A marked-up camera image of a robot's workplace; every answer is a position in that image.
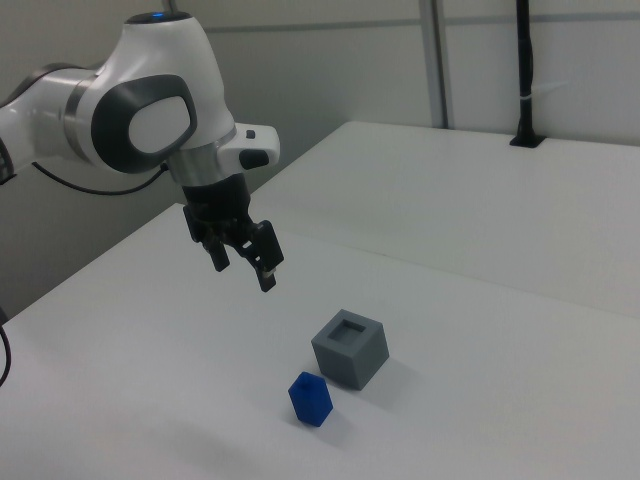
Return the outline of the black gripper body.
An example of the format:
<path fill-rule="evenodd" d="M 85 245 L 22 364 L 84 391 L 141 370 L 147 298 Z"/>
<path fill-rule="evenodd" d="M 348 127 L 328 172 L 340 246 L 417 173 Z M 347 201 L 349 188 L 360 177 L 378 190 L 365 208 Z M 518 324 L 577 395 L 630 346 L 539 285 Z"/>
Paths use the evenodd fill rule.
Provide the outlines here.
<path fill-rule="evenodd" d="M 191 235 L 244 235 L 253 224 L 250 192 L 243 174 L 205 186 L 182 188 L 187 205 L 183 211 Z"/>

